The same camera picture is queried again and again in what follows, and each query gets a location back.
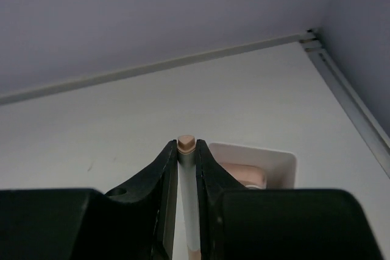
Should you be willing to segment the pink eraser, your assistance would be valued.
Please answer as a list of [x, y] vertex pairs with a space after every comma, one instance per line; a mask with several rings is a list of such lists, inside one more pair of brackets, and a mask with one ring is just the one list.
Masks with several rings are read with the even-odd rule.
[[266, 173], [259, 167], [232, 163], [220, 163], [220, 165], [247, 189], [266, 189], [267, 187]]

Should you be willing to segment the pink white marker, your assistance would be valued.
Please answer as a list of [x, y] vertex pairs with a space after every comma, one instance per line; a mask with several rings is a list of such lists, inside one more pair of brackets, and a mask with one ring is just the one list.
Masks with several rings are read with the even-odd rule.
[[201, 259], [195, 149], [194, 136], [182, 135], [178, 137], [177, 159], [188, 259]]

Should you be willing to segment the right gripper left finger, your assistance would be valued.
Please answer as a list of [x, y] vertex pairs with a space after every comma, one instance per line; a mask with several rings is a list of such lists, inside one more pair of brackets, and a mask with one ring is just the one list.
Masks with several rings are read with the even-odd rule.
[[95, 189], [1, 191], [2, 259], [171, 259], [177, 143], [106, 193]]

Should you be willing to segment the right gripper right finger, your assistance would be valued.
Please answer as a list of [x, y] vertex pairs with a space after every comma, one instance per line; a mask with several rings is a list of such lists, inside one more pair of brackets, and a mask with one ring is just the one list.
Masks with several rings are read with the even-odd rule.
[[340, 189], [250, 190], [195, 148], [202, 259], [381, 259], [355, 197]]

